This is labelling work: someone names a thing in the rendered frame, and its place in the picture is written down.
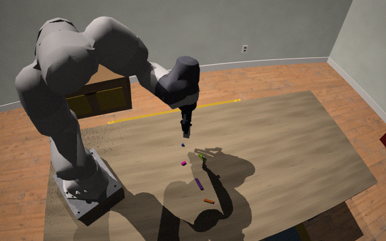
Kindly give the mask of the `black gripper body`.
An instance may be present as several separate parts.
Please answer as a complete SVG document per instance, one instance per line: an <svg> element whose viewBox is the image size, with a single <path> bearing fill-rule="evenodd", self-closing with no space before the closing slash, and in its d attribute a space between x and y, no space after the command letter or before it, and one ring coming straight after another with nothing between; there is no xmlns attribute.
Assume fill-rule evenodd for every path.
<svg viewBox="0 0 386 241"><path fill-rule="evenodd" d="M181 106L179 107L179 109L182 111L182 116L186 114L186 118L189 118L189 112L193 111L196 108L196 106L197 106L197 102L195 102L194 104Z"/></svg>

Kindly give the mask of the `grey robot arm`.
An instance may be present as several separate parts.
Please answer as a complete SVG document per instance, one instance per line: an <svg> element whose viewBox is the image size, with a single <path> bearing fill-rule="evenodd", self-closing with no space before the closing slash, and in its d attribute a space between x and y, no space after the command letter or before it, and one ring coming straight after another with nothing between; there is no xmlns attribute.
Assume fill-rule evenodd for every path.
<svg viewBox="0 0 386 241"><path fill-rule="evenodd" d="M51 162L67 198L98 199L109 182L107 171L83 146L76 114L64 96L86 85L99 64L125 77L136 75L142 87L171 109L199 98L196 59L178 57L170 72L148 62L142 40L111 17L94 19L82 33L67 19L48 20L40 28L35 56L17 75L15 86L28 117L49 137Z"/></svg>

